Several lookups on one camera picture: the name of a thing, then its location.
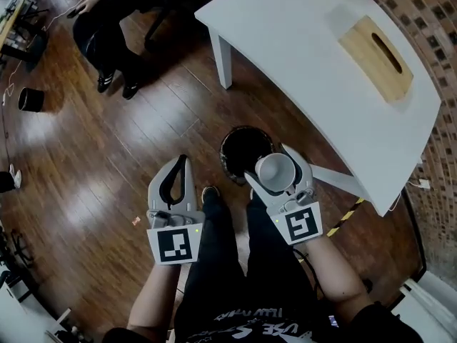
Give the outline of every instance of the person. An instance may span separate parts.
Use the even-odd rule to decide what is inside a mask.
[[[139,9],[148,11],[158,0],[85,0],[76,10],[73,38],[80,52],[99,72],[99,93],[105,92],[116,70],[124,75],[122,96],[129,100],[139,90],[147,72],[146,62],[129,50],[119,22]]]
[[[21,188],[22,173],[20,170],[14,174],[13,164],[9,165],[9,171],[0,171],[0,193]]]
[[[176,342],[422,342],[379,304],[326,237],[306,242],[326,304],[253,195],[247,206],[248,273],[238,263],[229,208],[216,187],[202,194],[206,215],[198,261],[193,263],[174,329]],[[114,328],[104,343],[165,342],[180,266],[154,265],[131,309],[127,329]]]

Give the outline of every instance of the black trash bin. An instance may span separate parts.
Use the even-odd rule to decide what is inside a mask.
[[[246,184],[244,172],[255,172],[256,162],[275,152],[271,137],[252,126],[235,127],[222,141],[219,157],[226,175],[239,186]]]
[[[18,107],[22,111],[41,111],[44,103],[44,91],[23,88],[19,95]]]

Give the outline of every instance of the black pants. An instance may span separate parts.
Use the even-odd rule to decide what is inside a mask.
[[[179,339],[210,329],[220,314],[246,307],[304,309],[316,302],[308,277],[290,246],[273,225],[260,198],[247,206],[249,231],[248,274],[238,263],[230,210],[212,196],[206,215],[199,259],[192,264],[184,298],[176,312]]]
[[[75,21],[74,41],[99,73],[119,70],[127,82],[138,80],[144,60],[127,47],[119,22],[137,9],[144,10],[147,4],[148,0],[100,0]]]
[[[15,189],[14,178],[7,171],[0,171],[0,193]]]

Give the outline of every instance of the white table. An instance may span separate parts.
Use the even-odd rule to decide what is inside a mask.
[[[414,75],[394,104],[338,43],[365,15]],[[353,177],[315,165],[313,175],[370,201],[383,216],[417,165],[440,106],[430,76],[387,14],[373,0],[213,0],[195,16],[209,28],[222,86],[232,82],[233,46],[312,121]]]

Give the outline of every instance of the black sneaker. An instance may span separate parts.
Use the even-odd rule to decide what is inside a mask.
[[[220,196],[221,196],[221,192],[219,191],[219,189],[216,186],[205,187],[205,189],[201,193],[201,202],[205,203],[205,201],[208,198],[211,198],[211,197],[219,198]]]
[[[124,90],[122,91],[122,97],[130,100],[134,97],[136,92],[140,89],[140,83],[136,82],[134,84],[128,84],[127,82],[124,84]]]
[[[106,76],[100,73],[99,85],[97,86],[97,90],[99,91],[99,93],[103,93],[108,89],[109,85],[113,81],[114,72],[115,71],[111,72],[109,75]]]

